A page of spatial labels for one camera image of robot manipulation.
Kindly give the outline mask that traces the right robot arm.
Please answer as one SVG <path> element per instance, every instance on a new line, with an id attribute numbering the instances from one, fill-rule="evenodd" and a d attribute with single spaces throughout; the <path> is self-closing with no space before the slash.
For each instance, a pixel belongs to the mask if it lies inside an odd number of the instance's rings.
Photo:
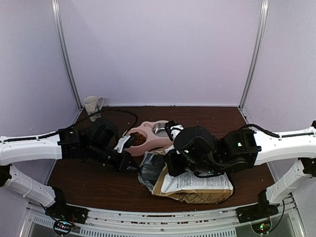
<path id="1" fill-rule="evenodd" d="M 164 129 L 173 147 L 164 155 L 169 175 L 191 171 L 197 178 L 237 173 L 271 161 L 294 158 L 292 167 L 264 191 L 253 214 L 265 217 L 304 181 L 316 175 L 316 124 L 296 131 L 271 132 L 246 124 L 217 139 L 200 125 L 184 128 L 169 121 Z"/>

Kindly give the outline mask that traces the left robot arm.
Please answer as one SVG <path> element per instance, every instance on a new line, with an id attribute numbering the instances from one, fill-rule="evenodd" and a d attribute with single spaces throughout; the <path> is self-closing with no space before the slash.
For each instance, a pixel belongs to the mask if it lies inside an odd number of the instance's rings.
<path id="1" fill-rule="evenodd" d="M 134 135 L 118 137 L 118 128 L 111 121 L 97 118 L 89 128 L 60 129 L 33 137 L 0 138 L 0 185 L 11 188 L 47 209 L 60 219 L 71 215 L 63 192 L 44 185 L 18 170 L 14 163 L 40 159 L 90 158 L 118 172 L 138 172 L 139 166 L 125 150 L 136 140 Z"/>

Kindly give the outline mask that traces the dog food bag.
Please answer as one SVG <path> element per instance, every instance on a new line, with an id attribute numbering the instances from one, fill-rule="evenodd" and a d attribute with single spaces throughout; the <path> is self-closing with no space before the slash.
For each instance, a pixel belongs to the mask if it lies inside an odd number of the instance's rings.
<path id="1" fill-rule="evenodd" d="M 188 171 L 177 177 L 168 174 L 163 161 L 164 151 L 145 152 L 138 180 L 154 196 L 166 197 L 189 204 L 219 204 L 234 194 L 228 176 L 198 178 Z"/>

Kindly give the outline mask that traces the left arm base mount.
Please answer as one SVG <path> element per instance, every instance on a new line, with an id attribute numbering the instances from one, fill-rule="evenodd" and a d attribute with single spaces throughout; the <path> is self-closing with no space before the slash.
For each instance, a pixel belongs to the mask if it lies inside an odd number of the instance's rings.
<path id="1" fill-rule="evenodd" d="M 54 220 L 53 231 L 57 235 L 64 237 L 76 227 L 76 224 L 85 224 L 88 216 L 88 209 L 68 205 L 63 191 L 55 187 L 52 189 L 55 193 L 55 203 L 44 209 L 46 215 Z"/>

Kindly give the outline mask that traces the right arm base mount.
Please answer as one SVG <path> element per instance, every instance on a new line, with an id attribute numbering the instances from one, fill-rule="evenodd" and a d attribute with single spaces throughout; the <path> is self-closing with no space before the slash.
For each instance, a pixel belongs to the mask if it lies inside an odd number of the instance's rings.
<path id="1" fill-rule="evenodd" d="M 270 217 L 278 214 L 278 204 L 253 204 L 236 209 L 239 223 L 250 223 L 252 230 L 259 235 L 268 234 L 272 229 Z"/>

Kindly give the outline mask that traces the pink double pet bowl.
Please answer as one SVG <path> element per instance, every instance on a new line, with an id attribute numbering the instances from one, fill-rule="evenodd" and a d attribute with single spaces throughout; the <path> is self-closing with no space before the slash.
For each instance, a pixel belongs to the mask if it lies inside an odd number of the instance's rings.
<path id="1" fill-rule="evenodd" d="M 132 128 L 127 134 L 138 133 L 144 142 L 140 145 L 130 146 L 124 150 L 129 152 L 132 157 L 138 157 L 151 150 L 170 147 L 173 142 L 169 139 L 164 127 L 167 120 L 158 120 L 154 122 L 144 121 L 140 126 Z"/>

